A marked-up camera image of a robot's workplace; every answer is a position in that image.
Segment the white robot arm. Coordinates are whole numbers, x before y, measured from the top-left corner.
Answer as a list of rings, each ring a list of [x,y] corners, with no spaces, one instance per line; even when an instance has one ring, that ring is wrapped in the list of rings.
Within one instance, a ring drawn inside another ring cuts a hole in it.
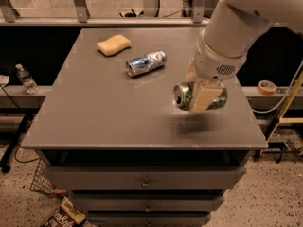
[[[219,0],[186,73],[192,86],[188,110],[201,113],[223,93],[222,82],[236,76],[253,43],[274,24],[303,30],[303,0]]]

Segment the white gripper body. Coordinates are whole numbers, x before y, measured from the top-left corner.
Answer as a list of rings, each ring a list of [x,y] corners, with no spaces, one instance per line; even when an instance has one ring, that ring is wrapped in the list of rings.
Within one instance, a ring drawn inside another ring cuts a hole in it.
[[[246,61],[246,55],[236,58],[222,56],[205,41],[202,31],[196,42],[193,64],[197,76],[207,81],[225,81],[237,75]]]

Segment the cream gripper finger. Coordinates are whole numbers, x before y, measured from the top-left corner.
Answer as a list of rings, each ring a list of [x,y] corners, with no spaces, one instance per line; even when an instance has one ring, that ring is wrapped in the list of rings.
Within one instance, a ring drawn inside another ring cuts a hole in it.
[[[206,110],[219,109],[225,105],[225,87],[218,85],[203,85],[194,83],[189,111],[201,113]]]
[[[185,75],[185,82],[195,83],[197,81],[197,78],[198,77],[195,70],[194,60],[191,60]]]

